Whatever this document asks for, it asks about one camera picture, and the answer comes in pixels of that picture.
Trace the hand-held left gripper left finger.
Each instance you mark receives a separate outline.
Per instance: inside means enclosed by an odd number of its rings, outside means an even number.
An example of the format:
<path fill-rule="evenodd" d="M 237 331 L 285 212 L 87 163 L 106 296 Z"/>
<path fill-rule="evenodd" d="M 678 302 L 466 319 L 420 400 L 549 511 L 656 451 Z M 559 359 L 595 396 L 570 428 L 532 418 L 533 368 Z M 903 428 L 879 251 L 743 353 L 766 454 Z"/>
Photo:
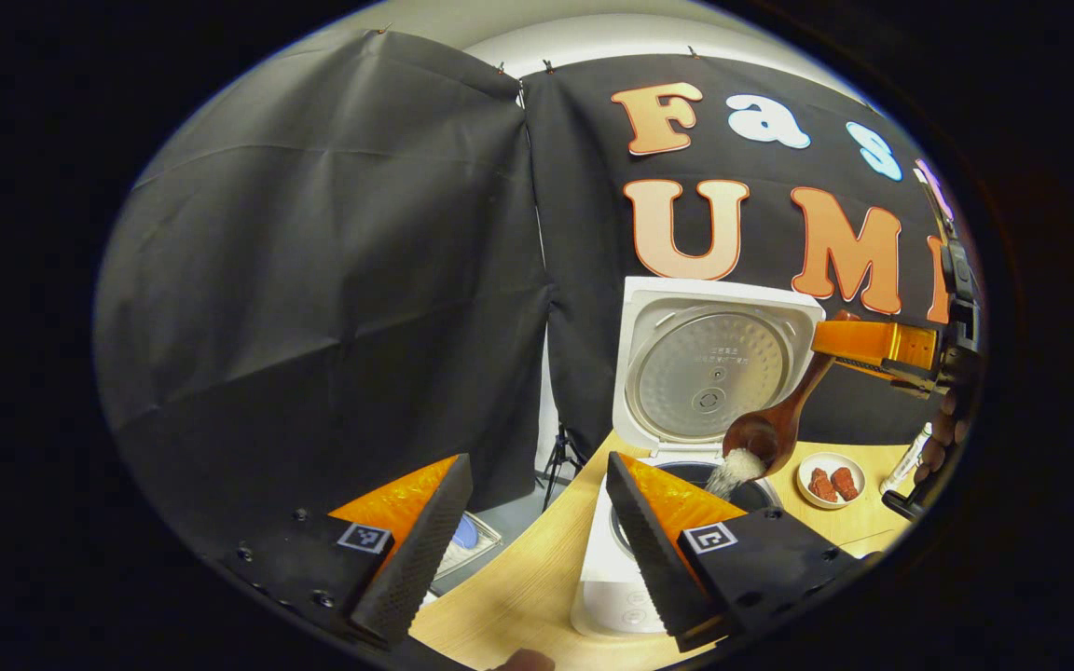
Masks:
<path fill-rule="evenodd" d="M 299 628 L 397 646 L 473 491 L 465 454 L 418 467 L 371 454 L 261 464 L 203 486 L 200 543 L 226 577 Z"/>

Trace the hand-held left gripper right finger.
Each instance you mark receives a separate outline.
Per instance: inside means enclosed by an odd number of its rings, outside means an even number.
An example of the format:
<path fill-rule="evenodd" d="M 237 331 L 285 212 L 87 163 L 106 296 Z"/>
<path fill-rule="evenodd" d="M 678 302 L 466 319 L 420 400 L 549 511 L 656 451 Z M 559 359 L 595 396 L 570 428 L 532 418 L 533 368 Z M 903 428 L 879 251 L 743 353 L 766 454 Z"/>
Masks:
<path fill-rule="evenodd" d="M 678 650 L 749 645 L 866 570 L 780 507 L 746 513 L 623 453 L 606 488 Z"/>

